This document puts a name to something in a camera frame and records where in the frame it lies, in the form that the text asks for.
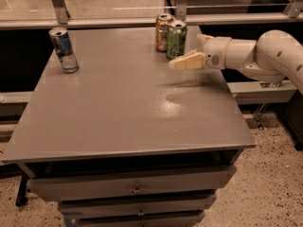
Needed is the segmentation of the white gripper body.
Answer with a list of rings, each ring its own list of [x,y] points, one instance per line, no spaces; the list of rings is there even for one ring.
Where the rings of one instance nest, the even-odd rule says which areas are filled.
[[[230,42],[230,37],[215,37],[205,43],[203,52],[208,67],[220,70],[225,68],[225,54]]]

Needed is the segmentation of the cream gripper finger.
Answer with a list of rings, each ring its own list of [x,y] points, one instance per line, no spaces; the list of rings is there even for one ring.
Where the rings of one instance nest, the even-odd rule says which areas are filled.
[[[202,52],[194,52],[170,61],[169,68],[173,70],[200,69],[205,65],[205,63],[205,54]]]
[[[213,39],[213,36],[205,35],[205,34],[197,35],[197,40],[198,40],[199,46],[204,46],[211,39]]]

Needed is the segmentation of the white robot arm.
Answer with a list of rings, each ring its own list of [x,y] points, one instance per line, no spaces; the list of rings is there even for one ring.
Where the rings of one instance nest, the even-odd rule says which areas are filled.
[[[303,45],[281,30],[269,30],[257,40],[198,34],[201,51],[191,50],[169,62],[174,70],[232,69],[250,79],[280,83],[288,78],[303,93]]]

